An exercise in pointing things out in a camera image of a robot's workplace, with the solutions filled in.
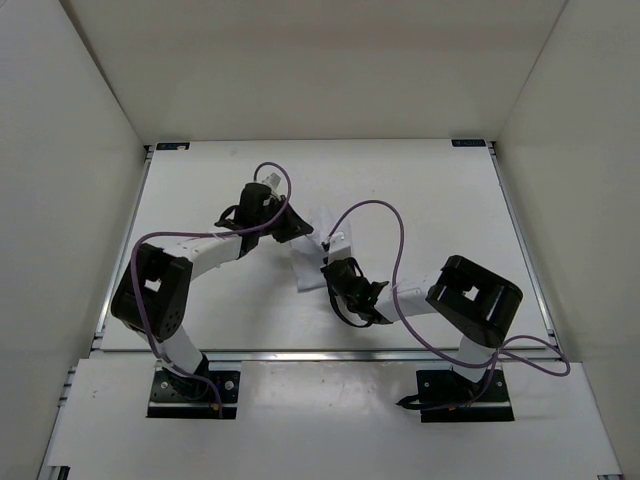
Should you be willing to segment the white skirt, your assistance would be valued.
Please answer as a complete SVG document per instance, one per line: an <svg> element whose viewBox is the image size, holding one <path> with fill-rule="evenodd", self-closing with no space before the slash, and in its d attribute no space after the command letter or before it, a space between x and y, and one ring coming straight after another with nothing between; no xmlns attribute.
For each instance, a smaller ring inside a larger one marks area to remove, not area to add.
<svg viewBox="0 0 640 480"><path fill-rule="evenodd" d="M323 242L329 238L337 217L328 207L320 206L310 211L306 222L313 227L313 232L288 243L298 292L312 291L326 286L321 272L327 257Z"/></svg>

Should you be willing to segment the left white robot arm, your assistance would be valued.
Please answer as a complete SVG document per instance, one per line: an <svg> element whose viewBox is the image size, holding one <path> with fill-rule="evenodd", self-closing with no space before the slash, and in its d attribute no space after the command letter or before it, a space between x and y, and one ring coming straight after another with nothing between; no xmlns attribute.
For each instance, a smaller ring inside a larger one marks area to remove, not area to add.
<svg viewBox="0 0 640 480"><path fill-rule="evenodd" d="M250 182L239 203L214 223L219 230L176 235L170 248L152 245L151 234L131 252L111 302L111 314L143 337L169 376L171 386L190 400L219 395L209 377L209 361L182 327L192 281L246 256L264 236L278 243L309 235L314 228L267 183Z"/></svg>

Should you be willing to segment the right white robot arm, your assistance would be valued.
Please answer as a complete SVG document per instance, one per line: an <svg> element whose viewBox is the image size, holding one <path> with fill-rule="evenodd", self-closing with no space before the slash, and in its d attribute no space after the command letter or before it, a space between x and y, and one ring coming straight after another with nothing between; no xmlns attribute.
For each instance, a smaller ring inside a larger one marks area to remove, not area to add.
<svg viewBox="0 0 640 480"><path fill-rule="evenodd" d="M391 286L371 282L353 257L321 268L330 304L344 323L356 327L345 312L357 316L362 328L391 325L403 317L439 314L462 338L448 387L460 400L471 400L484 388L485 367L505 341L523 299L512 282L460 255L449 257L438 277Z"/></svg>

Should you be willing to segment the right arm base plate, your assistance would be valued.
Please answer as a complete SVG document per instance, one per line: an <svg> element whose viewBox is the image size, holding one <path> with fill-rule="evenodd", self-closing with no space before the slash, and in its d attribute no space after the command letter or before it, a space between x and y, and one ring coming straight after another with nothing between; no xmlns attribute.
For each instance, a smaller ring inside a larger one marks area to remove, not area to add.
<svg viewBox="0 0 640 480"><path fill-rule="evenodd" d="M422 423L494 423L515 420L501 369L487 370L477 383L452 369L418 370L417 392L396 405L418 411Z"/></svg>

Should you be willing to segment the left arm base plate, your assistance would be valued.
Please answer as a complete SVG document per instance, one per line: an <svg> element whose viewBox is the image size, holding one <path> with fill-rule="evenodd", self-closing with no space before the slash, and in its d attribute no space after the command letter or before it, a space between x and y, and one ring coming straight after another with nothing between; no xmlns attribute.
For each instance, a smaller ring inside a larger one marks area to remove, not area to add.
<svg viewBox="0 0 640 480"><path fill-rule="evenodd" d="M152 419L235 420L240 392L240 362L210 362L201 372L206 382L180 377L157 363L150 387L147 417Z"/></svg>

